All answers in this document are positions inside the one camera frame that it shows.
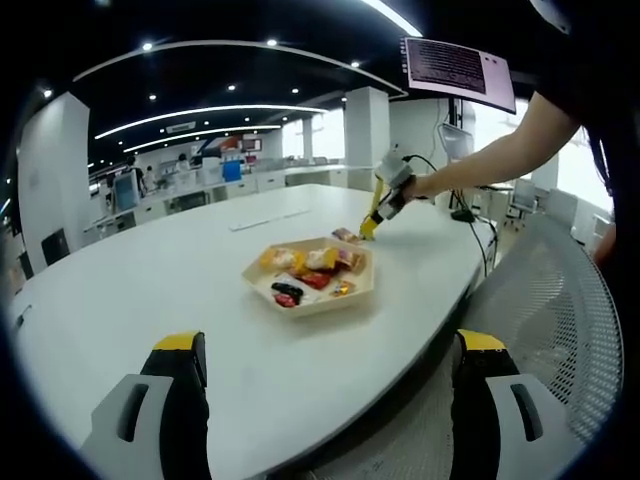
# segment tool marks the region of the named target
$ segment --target mesh chair back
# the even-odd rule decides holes
[[[535,375],[589,442],[620,392],[622,338],[609,291],[566,229],[533,215],[516,245],[471,297],[464,327],[496,336]]]
[[[533,212],[536,206],[536,184],[530,180],[516,180],[511,194],[511,204],[520,210]]]

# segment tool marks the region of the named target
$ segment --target wooden tray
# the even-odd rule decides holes
[[[336,275],[331,282],[322,290],[309,290],[318,295],[315,302],[306,305],[298,305],[293,308],[284,308],[278,305],[273,299],[271,292],[271,284],[275,281],[276,276],[280,272],[265,270],[260,266],[260,257],[249,265],[242,277],[260,296],[262,296],[272,308],[275,308],[283,315],[288,317],[302,317],[313,313],[326,312],[337,308],[344,308],[367,301],[373,294],[374,286],[374,265],[373,254],[366,248],[353,245],[351,243],[341,242],[333,238],[312,238],[310,240],[302,240],[299,242],[280,243],[271,245],[268,248],[292,248],[302,251],[317,250],[326,247],[337,247],[348,250],[353,253],[363,255],[355,272],[342,271]],[[349,293],[344,297],[333,297],[331,292],[336,284],[341,280],[347,280],[356,287],[353,293]]]

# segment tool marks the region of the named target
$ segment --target ceiling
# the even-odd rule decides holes
[[[512,71],[536,74],[545,52],[559,41],[559,34],[538,17],[527,0],[386,3],[424,37],[503,56]],[[342,104],[343,92],[365,85],[397,94],[374,79],[333,64],[238,46],[152,49],[73,81],[95,65],[140,51],[146,41],[166,45],[187,40],[265,42],[274,38],[280,46],[347,64],[358,60],[360,69],[406,89],[399,54],[405,32],[360,0],[93,0],[36,2],[26,7],[28,32],[37,48],[28,56],[14,53],[13,60],[31,78],[31,84],[52,88],[54,97],[71,91],[89,106],[88,163],[96,165],[96,160],[105,157],[121,161],[126,157],[123,148],[167,136],[160,133],[167,125],[195,121],[196,130],[225,128],[247,125],[247,116],[251,125],[282,123],[285,113],[201,113],[94,139],[99,133],[156,115],[255,103],[336,108]],[[230,92],[228,85],[236,89]],[[292,94],[293,88],[299,93]],[[531,84],[516,84],[516,94],[527,96],[531,90]],[[428,95],[409,93],[409,98]],[[150,94],[157,96],[155,101],[149,100]],[[287,114],[290,119],[304,115]]]

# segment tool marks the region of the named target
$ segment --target person's arm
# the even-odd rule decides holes
[[[521,177],[547,162],[567,143],[579,124],[535,93],[515,132],[459,162],[421,176],[405,196],[433,197],[446,190],[471,188]]]

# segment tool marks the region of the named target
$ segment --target person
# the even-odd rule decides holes
[[[145,194],[147,193],[147,189],[145,187],[144,184],[144,173],[142,171],[142,169],[138,166],[136,166],[136,158],[135,157],[129,157],[127,159],[127,168],[125,169],[124,173],[127,172],[131,172],[133,171],[135,173],[136,176],[136,181],[138,183],[138,191],[140,192],[140,196],[144,197]]]
[[[531,2],[545,16],[544,5]],[[635,194],[640,178],[640,57],[632,49],[637,44],[633,39],[637,15],[628,11],[632,2],[618,0],[545,3],[551,10],[556,7],[558,24],[554,26],[569,35],[547,54],[556,58],[541,76],[518,128],[459,162],[418,177],[404,193],[410,201],[518,178],[547,162],[578,128],[586,128],[594,161],[614,203],[616,225],[606,236],[597,262],[620,320],[625,378],[614,414],[598,439],[598,454],[583,456],[572,474],[582,478],[607,471],[616,476],[623,464],[616,457],[626,454],[622,439],[633,435],[630,417],[635,416],[639,397],[637,294],[626,280],[629,268],[638,265],[640,240]]]
[[[153,167],[151,165],[147,166],[147,172],[144,174],[143,180],[147,191],[156,189],[156,175],[153,173]]]

